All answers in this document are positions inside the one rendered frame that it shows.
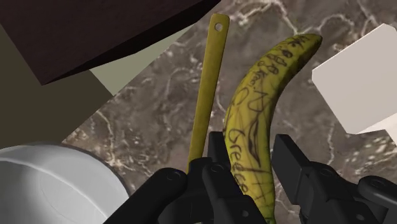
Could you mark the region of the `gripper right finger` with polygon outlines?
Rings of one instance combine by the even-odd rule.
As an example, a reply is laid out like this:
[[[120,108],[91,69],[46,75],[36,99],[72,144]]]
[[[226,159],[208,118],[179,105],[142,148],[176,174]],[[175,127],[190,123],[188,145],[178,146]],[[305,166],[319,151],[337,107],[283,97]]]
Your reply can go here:
[[[287,134],[275,137],[272,168],[301,224],[397,224],[397,184],[365,176],[354,184],[310,161]]]

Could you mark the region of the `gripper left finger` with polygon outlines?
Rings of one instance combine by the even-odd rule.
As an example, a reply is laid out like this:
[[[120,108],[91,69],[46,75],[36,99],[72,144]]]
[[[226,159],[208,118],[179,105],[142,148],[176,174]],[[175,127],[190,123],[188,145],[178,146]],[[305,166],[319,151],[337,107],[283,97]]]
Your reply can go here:
[[[267,224],[230,172],[221,132],[209,134],[208,156],[188,172],[156,171],[104,224]]]

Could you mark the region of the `yellow banana with black scribbles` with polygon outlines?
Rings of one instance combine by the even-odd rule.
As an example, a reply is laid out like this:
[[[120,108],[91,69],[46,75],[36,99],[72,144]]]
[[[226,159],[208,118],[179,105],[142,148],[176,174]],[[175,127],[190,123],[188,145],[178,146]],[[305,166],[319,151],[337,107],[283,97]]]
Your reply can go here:
[[[249,69],[226,110],[223,137],[231,173],[267,224],[277,224],[270,161],[275,107],[285,87],[318,51],[322,40],[318,34],[298,34],[276,44]]]

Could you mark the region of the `yellow flat stick with hole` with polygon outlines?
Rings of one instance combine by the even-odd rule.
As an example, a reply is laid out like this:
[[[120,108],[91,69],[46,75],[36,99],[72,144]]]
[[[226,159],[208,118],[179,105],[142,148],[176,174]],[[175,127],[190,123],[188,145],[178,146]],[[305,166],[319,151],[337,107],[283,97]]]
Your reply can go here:
[[[220,13],[211,15],[195,108],[188,163],[202,157],[204,152],[229,25],[229,16]]]

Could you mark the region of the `white box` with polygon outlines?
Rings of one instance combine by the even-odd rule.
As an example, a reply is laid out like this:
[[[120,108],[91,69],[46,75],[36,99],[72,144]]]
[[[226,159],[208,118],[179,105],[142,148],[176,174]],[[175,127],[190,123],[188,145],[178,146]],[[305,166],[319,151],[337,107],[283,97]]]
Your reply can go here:
[[[381,24],[312,70],[349,134],[385,130],[397,144],[397,29]]]

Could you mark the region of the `white bowl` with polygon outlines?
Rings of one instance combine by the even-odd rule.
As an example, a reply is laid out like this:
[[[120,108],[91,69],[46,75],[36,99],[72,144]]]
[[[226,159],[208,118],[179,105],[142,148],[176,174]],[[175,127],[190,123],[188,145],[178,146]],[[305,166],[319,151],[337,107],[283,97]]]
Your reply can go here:
[[[0,224],[103,224],[129,197],[103,159],[65,144],[0,149]]]

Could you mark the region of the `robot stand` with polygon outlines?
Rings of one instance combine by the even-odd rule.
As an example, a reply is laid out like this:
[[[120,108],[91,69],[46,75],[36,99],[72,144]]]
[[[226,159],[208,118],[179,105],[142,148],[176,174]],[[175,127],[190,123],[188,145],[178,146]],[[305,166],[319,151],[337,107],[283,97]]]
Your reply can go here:
[[[221,0],[0,0],[0,25],[46,85],[137,53]]]

